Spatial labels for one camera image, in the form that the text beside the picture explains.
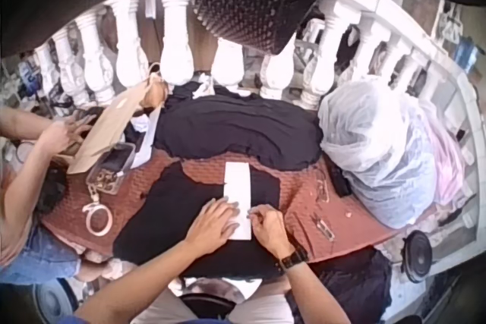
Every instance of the white plastic bag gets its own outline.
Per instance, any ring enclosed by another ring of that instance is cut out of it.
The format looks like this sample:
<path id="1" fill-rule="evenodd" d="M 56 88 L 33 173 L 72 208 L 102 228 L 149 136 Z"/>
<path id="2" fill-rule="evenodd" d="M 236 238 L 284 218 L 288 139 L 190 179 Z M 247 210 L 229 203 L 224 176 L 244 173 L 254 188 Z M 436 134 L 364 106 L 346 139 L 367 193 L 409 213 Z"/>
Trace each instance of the white plastic bag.
<path id="1" fill-rule="evenodd" d="M 416 99 L 359 81 L 326 97 L 319 118 L 324 152 L 377 220 L 399 229 L 430 206 L 436 169 Z"/>
<path id="2" fill-rule="evenodd" d="M 376 77 L 338 87 L 320 104 L 319 119 L 323 151 L 368 186 L 380 186 L 402 158 L 408 115 L 400 113 L 399 95 Z"/>

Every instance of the person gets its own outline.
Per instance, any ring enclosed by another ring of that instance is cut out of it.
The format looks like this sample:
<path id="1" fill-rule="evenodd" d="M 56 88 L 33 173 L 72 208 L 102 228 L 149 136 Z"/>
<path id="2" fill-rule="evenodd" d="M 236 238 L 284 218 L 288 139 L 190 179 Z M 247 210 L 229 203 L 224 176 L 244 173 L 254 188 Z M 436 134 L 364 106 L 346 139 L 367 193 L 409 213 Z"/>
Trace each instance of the person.
<path id="1" fill-rule="evenodd" d="M 295 248 L 286 234 L 282 213 L 268 205 L 250 210 L 253 232 L 260 244 L 278 260 L 292 255 Z M 284 293 L 260 286 L 249 300 L 236 305 L 227 320 L 198 319 L 168 288 L 198 258 L 211 254 L 227 242 L 237 228 L 230 219 L 238 215 L 235 204 L 226 198 L 211 200 L 201 210 L 183 241 L 170 250 L 111 282 L 90 297 L 74 314 L 59 324 L 123 323 L 291 323 L 292 313 Z M 286 290 L 292 289 L 307 324 L 347 324 L 348 317 L 331 293 L 321 284 L 307 263 L 285 271 Z"/>
<path id="2" fill-rule="evenodd" d="M 0 156 L 0 283 L 31 285 L 65 277 L 90 282 L 110 273 L 107 263 L 82 260 L 33 217 L 52 157 L 82 142 L 87 122 L 51 121 L 0 107 L 0 137 L 36 140 L 17 175 Z"/>

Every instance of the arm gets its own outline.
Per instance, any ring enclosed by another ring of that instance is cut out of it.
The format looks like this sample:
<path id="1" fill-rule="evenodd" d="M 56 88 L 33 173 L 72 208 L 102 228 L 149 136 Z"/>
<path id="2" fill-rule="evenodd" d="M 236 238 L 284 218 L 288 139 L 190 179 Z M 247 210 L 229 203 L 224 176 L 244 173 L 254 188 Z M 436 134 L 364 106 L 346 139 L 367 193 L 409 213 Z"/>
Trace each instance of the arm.
<path id="1" fill-rule="evenodd" d="M 37 140 L 52 124 L 47 118 L 8 107 L 0 108 L 0 135 L 12 140 Z"/>
<path id="2" fill-rule="evenodd" d="M 287 238 L 281 212 L 271 206 L 260 205 L 250 210 L 250 219 L 255 237 L 278 260 L 295 251 Z M 306 324 L 350 324 L 344 310 L 307 263 L 293 266 L 286 274 Z"/>
<path id="3" fill-rule="evenodd" d="M 82 125 L 83 122 L 56 121 L 41 133 L 22 169 L 7 187 L 3 201 L 0 203 L 0 221 L 2 222 L 0 233 L 4 246 L 21 237 L 25 225 L 36 207 L 51 158 L 67 148 L 73 139 L 79 138 L 77 134 L 89 128 L 89 126 Z M 0 127 L 10 124 L 12 121 L 5 123 L 3 115 Z"/>
<path id="4" fill-rule="evenodd" d="M 226 199 L 211 200 L 194 220 L 186 238 L 170 250 L 105 286 L 75 314 L 91 324 L 130 322 L 197 258 L 212 253 L 238 227 L 229 219 L 238 215 Z"/>

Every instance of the beige pants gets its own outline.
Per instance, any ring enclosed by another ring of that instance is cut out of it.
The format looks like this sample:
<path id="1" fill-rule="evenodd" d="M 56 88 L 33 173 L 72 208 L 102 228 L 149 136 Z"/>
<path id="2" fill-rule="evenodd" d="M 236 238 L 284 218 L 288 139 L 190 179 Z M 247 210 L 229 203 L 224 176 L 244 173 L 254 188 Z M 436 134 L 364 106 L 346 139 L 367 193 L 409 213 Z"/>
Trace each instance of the beige pants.
<path id="1" fill-rule="evenodd" d="M 234 324 L 293 324 L 294 318 L 285 296 L 274 294 L 265 286 L 244 303 L 236 305 L 227 320 Z M 197 317 L 181 299 L 166 289 L 132 324 L 175 324 L 194 319 Z"/>

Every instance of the pink bag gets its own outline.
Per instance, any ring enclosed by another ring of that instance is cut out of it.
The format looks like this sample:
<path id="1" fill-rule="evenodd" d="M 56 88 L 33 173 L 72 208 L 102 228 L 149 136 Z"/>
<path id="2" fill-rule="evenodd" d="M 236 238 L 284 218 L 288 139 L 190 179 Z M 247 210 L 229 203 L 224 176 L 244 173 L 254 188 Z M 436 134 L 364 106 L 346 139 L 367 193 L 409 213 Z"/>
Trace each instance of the pink bag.
<path id="1" fill-rule="evenodd" d="M 434 202 L 447 205 L 461 189 L 464 181 L 464 161 L 459 144 L 437 117 L 435 105 L 421 100 L 425 127 L 431 139 L 437 169 L 437 187 Z"/>

